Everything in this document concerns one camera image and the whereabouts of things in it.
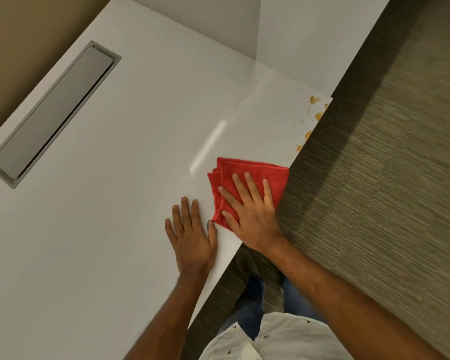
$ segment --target finger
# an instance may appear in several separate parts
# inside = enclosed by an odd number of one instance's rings
[[[182,221],[180,220],[180,211],[179,206],[174,205],[172,207],[172,220],[173,220],[173,227],[175,228],[176,235],[181,238],[183,237],[183,225]]]
[[[249,191],[245,188],[237,173],[232,174],[233,182],[235,183],[236,190],[238,191],[238,195],[243,201],[243,205],[251,204],[252,198],[250,197]]]
[[[255,202],[256,204],[259,202],[263,202],[262,196],[258,191],[257,185],[255,184],[255,181],[252,178],[252,174],[250,174],[249,172],[245,172],[245,181],[246,185],[248,186],[248,190],[250,191],[250,195],[252,196],[253,202]]]
[[[172,222],[170,221],[169,218],[165,219],[165,232],[166,235],[168,236],[168,240],[170,240],[170,243],[172,244],[173,248],[175,248],[175,245],[177,244],[179,239],[175,235],[175,232],[173,232]]]
[[[236,213],[240,216],[240,211],[243,208],[242,204],[234,197],[232,196],[232,193],[230,193],[228,190],[225,189],[225,187],[219,186],[218,192],[223,196],[223,198],[229,203],[230,206],[235,210]]]
[[[210,243],[211,249],[216,252],[218,249],[217,228],[212,220],[208,221],[208,242]]]
[[[203,230],[203,226],[202,226],[202,220],[200,219],[200,210],[198,207],[198,201],[196,199],[194,199],[192,201],[192,228],[194,230],[199,230],[202,229]]]
[[[270,183],[266,179],[263,180],[263,192],[263,202],[265,203],[265,205],[267,205],[268,208],[275,211],[274,198],[272,197],[272,188],[270,188]]]
[[[192,231],[192,219],[190,217],[189,200],[182,197],[182,222],[185,232]]]
[[[222,211],[222,215],[225,218],[225,221],[228,224],[228,227],[232,229],[235,235],[238,236],[238,233],[240,231],[240,224],[237,222],[235,217],[228,211]]]

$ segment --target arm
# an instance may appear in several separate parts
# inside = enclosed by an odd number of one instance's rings
[[[310,303],[325,317],[332,331],[355,360],[445,360],[396,316],[352,284],[325,269],[283,237],[272,202],[272,191],[263,181],[265,196],[249,174],[249,191],[236,175],[235,186],[243,205],[219,188],[240,218],[222,214],[234,233],[250,248],[269,258]]]
[[[173,226],[165,220],[165,231],[175,251],[180,277],[162,308],[149,323],[125,360],[174,360],[182,352],[193,310],[204,288],[217,253],[217,229],[208,222],[208,238],[202,227],[197,200],[192,211],[182,198],[182,220],[179,207],[172,208]]]

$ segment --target leg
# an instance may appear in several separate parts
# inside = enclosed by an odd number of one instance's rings
[[[304,296],[301,295],[299,290],[290,282],[287,277],[283,277],[282,282],[283,288],[283,312],[303,316],[308,318],[313,318],[314,320],[323,322],[326,324],[324,317],[322,317],[306,300]]]
[[[265,284],[258,272],[257,265],[245,248],[240,248],[235,255],[236,266],[246,280],[246,287],[235,303],[235,307],[217,334],[238,322],[249,338],[255,340],[260,332],[264,316]]]

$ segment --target person's left hand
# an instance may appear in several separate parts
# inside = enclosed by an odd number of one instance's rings
[[[214,267],[217,255],[217,228],[212,220],[208,221],[208,237],[202,227],[198,201],[189,201],[182,197],[182,219],[178,205],[172,207],[173,227],[170,219],[165,220],[165,231],[175,251],[176,265],[180,275],[208,276]]]

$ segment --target gray carpet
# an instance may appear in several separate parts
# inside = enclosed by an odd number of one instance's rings
[[[450,358],[450,0],[391,0],[291,169],[297,246]],[[266,311],[282,310],[257,253]],[[197,359],[245,283],[231,264],[190,327]]]

